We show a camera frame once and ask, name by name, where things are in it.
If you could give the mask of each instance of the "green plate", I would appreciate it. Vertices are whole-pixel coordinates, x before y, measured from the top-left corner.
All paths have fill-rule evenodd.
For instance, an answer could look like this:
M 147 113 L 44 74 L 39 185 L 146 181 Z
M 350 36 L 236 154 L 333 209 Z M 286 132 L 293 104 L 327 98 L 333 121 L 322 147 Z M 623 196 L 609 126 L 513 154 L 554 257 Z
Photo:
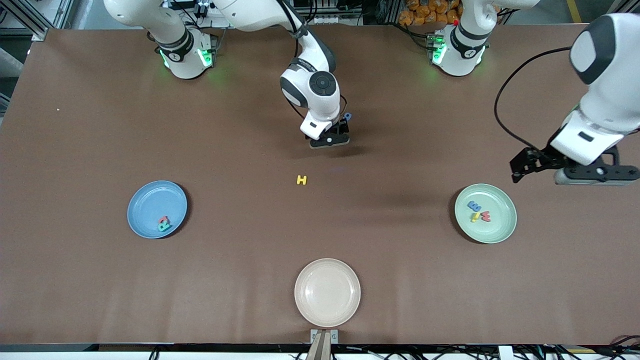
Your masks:
M 472 201 L 482 207 L 480 213 L 489 211 L 490 222 L 482 218 L 472 222 L 476 213 L 468 206 Z M 455 212 L 462 231 L 472 239 L 487 244 L 507 240 L 518 222 L 516 207 L 509 195 L 489 184 L 474 184 L 462 190 L 456 199 Z

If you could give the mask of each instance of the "beige plate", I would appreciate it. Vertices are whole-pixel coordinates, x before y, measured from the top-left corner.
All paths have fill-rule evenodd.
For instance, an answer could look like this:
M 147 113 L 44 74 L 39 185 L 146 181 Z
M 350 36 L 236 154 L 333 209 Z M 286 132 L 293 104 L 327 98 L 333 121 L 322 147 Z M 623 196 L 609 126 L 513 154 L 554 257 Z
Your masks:
M 360 304 L 360 281 L 349 265 L 336 259 L 315 260 L 296 280 L 296 305 L 302 316 L 320 327 L 349 320 Z

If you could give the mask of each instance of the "plate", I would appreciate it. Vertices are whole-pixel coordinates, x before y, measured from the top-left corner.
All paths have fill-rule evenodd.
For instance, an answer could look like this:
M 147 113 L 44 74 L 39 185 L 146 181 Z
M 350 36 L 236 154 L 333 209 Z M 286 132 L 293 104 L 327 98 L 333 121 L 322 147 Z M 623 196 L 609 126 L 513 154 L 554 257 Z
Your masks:
M 481 206 L 474 211 L 468 205 L 474 202 Z M 518 215 L 513 201 L 502 190 L 489 184 L 474 184 L 466 187 L 456 199 L 456 221 L 467 235 L 481 243 L 499 243 L 507 240 L 516 229 Z M 489 211 L 490 222 L 478 218 L 472 222 L 477 212 Z
M 320 327 L 342 325 L 360 304 L 360 281 L 349 265 L 320 259 L 307 265 L 296 280 L 296 305 L 302 316 Z
M 178 184 L 154 181 L 142 186 L 131 198 L 127 220 L 134 233 L 147 239 L 160 239 L 176 231 L 187 215 L 187 196 Z M 158 229 L 160 219 L 167 217 L 170 227 Z

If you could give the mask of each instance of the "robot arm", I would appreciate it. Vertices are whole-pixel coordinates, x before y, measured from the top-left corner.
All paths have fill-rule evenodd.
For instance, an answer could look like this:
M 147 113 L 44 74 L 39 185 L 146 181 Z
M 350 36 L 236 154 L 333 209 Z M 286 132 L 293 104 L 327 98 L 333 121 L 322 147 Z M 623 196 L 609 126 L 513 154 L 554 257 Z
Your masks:
M 307 27 L 288 1 L 216 0 L 215 4 L 231 25 L 241 31 L 281 25 L 300 41 L 302 53 L 291 60 L 280 76 L 280 88 L 293 104 L 308 108 L 300 130 L 318 140 L 340 115 L 340 87 L 332 74 L 335 56 L 331 50 Z
M 174 75 L 196 78 L 212 65 L 211 35 L 187 29 L 176 11 L 161 5 L 162 0 L 104 0 L 107 12 L 119 23 L 149 31 Z
M 436 32 L 442 42 L 430 60 L 453 76 L 470 74 L 482 60 L 486 41 L 497 21 L 494 4 L 512 9 L 528 9 L 540 0 L 466 0 L 465 11 L 458 25 L 447 25 Z
M 557 184 L 624 185 L 640 177 L 636 167 L 619 164 L 616 147 L 640 127 L 639 38 L 640 15 L 633 13 L 603 15 L 582 31 L 570 61 L 589 90 L 546 148 L 526 148 L 511 160 L 514 182 L 548 168 L 559 169 Z

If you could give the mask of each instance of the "brown table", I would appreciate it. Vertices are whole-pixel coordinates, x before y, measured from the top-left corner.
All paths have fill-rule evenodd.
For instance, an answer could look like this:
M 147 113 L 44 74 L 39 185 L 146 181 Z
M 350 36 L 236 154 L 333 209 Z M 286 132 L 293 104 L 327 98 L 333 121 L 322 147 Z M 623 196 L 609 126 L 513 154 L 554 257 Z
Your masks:
M 278 87 L 294 49 L 282 29 L 229 31 L 193 81 L 164 69 L 142 31 L 51 31 L 1 129 L 0 341 L 307 341 L 293 286 L 324 257 L 362 285 L 346 343 L 640 332 L 638 185 L 556 186 L 552 172 L 513 184 L 523 145 L 493 119 L 507 75 L 581 29 L 498 27 L 481 66 L 452 78 L 394 28 L 320 26 L 354 117 L 351 144 L 315 151 Z M 566 53 L 547 56 L 509 85 L 501 115 L 542 146 L 585 89 Z M 620 148 L 640 163 L 640 141 Z M 157 179 L 188 191 L 191 214 L 145 240 L 125 211 Z M 514 200 L 508 241 L 452 225 L 472 183 Z

